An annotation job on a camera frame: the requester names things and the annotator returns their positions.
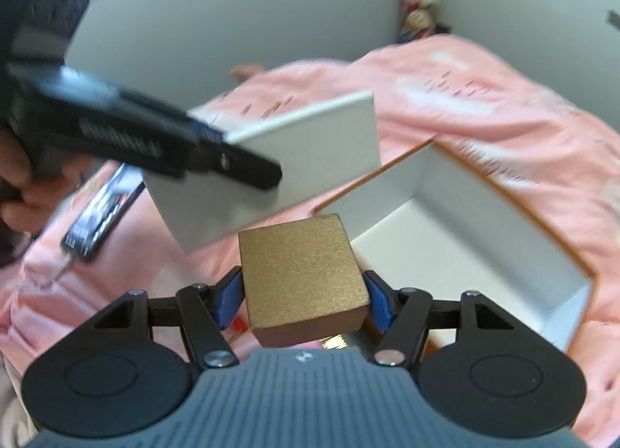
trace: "person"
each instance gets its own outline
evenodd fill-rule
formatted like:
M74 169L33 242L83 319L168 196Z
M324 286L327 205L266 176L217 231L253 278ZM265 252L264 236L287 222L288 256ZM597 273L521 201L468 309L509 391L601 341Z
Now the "person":
M58 205L76 188L92 166L92 158L67 160L57 177L35 179L28 156L7 128L0 128L0 181L21 191L20 200L0 202L0 218L12 230L36 235ZM0 359L0 446L14 448L32 437L32 425L15 390L12 366Z

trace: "finger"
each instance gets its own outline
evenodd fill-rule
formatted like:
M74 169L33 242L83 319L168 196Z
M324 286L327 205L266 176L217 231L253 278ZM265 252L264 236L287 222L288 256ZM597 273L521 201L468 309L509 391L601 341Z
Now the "finger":
M22 188L30 182L30 160L13 133L0 129L0 178Z
M28 205L54 209L64 198L75 191L78 182L78 175L35 180L22 189L22 199Z
M27 233L41 231L51 213L49 209L33 207L21 202L8 202L0 205L0 217L8 227Z
M69 179L80 177L92 167L92 157L80 155L63 163L63 175Z

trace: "bed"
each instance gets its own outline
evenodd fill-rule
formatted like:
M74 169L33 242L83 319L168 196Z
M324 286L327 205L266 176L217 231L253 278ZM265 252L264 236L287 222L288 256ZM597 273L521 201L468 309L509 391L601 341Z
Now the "bed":
M368 89L374 91L383 163L438 136L517 193L596 271L589 308L568 353L588 381L575 431L594 447L608 447L620 434L620 137L498 57L453 36L390 46L350 64L286 65L191 113L205 120L258 121ZM104 166L23 264L2 272L0 351L17 375L126 290L171 295L239 264L236 236L184 256L146 192L94 263L67 259L58 247L61 237L113 170L112 163ZM307 217L327 196L266 223ZM243 317L238 323L243 326ZM241 357L256 345L244 329L233 344Z

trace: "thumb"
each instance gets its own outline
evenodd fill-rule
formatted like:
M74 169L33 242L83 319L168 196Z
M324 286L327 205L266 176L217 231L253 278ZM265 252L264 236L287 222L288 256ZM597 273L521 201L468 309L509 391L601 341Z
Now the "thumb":
M22 188L30 182L30 160L15 135L0 127L0 179Z

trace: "open box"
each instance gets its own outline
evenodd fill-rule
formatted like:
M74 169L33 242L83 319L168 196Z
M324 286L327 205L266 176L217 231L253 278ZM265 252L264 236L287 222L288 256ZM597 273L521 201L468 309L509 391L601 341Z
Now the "open box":
M591 269L515 196L429 141L324 204L361 269L436 299L479 290L566 351L588 304ZM432 331L439 346L453 331Z

